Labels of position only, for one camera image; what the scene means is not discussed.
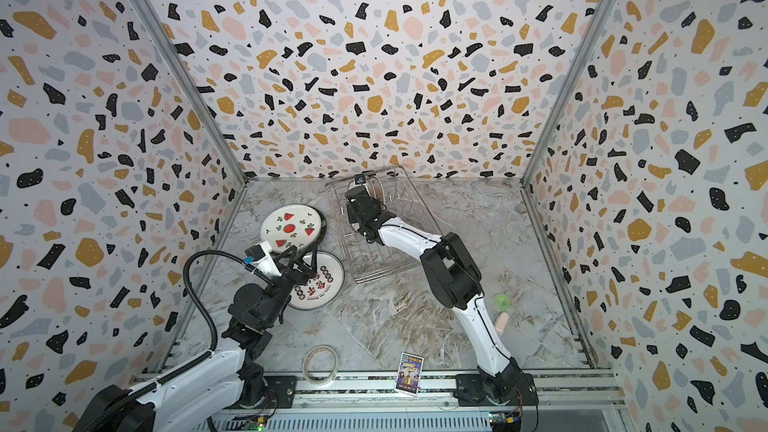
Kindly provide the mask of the watermelon pattern plate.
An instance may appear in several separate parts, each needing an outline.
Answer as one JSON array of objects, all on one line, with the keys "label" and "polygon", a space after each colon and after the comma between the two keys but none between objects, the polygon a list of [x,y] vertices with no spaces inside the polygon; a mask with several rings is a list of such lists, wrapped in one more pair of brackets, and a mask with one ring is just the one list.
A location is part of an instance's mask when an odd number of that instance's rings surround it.
[{"label": "watermelon pattern plate", "polygon": [[267,241],[275,252],[292,246],[304,250],[320,239],[324,229],[319,211],[308,205],[292,204],[266,216],[260,226],[260,239]]}]

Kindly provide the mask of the red character white plate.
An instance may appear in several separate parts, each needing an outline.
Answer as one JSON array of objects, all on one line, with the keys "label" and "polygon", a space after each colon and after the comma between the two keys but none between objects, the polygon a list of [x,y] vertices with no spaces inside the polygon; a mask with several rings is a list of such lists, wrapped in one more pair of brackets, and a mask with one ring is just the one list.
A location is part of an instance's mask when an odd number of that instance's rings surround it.
[{"label": "red character white plate", "polygon": [[328,252],[318,252],[315,276],[306,285],[294,287],[289,306],[310,311],[328,305],[338,296],[344,281],[345,270],[341,261]]}]

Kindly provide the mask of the brown rimmed cream plate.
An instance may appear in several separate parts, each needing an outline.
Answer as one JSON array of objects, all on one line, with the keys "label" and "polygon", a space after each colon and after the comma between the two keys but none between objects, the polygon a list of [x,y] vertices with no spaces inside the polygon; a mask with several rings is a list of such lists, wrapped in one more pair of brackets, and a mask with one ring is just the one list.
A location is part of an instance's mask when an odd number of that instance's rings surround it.
[{"label": "brown rimmed cream plate", "polygon": [[291,205],[289,211],[296,213],[290,221],[295,230],[288,234],[288,247],[295,247],[300,253],[316,252],[328,229],[324,214],[310,206]]}]

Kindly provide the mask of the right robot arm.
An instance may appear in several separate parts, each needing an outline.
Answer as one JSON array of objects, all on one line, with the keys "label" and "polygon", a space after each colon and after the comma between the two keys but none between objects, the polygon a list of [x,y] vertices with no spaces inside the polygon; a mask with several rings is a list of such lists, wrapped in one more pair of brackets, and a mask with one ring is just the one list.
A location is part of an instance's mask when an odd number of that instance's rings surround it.
[{"label": "right robot arm", "polygon": [[420,261],[433,295],[454,313],[470,340],[483,387],[480,399],[501,404],[515,398],[523,372],[490,318],[481,272],[461,238],[418,229],[389,211],[362,185],[349,189],[345,199],[350,224],[367,242]]}]

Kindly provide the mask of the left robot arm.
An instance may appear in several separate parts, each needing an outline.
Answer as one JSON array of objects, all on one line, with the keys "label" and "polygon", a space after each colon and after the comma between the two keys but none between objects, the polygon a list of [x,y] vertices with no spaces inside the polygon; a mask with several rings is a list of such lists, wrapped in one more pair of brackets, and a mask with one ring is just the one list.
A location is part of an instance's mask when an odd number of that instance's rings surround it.
[{"label": "left robot arm", "polygon": [[75,430],[186,431],[199,424],[213,428],[214,415],[230,407],[265,423],[276,411],[292,407],[296,377],[269,379],[257,360],[272,338],[271,328],[282,322],[293,292],[316,277],[316,247],[301,252],[291,246],[275,253],[268,242],[261,242],[244,258],[215,251],[215,256],[236,262],[259,279],[235,293],[224,331],[218,330],[191,280],[192,265],[208,254],[194,253],[182,272],[184,286],[209,329],[208,349],[130,388],[104,388],[87,405]]}]

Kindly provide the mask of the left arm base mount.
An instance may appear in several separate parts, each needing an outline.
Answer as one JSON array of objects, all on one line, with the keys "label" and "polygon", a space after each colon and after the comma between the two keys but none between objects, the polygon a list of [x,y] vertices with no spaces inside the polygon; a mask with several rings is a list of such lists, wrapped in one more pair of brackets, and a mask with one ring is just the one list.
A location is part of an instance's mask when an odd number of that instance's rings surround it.
[{"label": "left arm base mount", "polygon": [[236,408],[290,409],[293,406],[298,378],[295,375],[269,375],[258,364],[250,364],[237,372],[242,381]]}]

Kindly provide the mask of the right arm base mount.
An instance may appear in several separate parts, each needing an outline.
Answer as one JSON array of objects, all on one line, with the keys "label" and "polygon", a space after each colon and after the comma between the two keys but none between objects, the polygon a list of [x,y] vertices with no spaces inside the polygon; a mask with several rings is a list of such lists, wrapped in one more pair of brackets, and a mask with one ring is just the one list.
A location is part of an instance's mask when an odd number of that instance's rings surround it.
[{"label": "right arm base mount", "polygon": [[484,373],[458,374],[453,397],[462,407],[538,406],[539,397],[531,374],[501,380]]}]

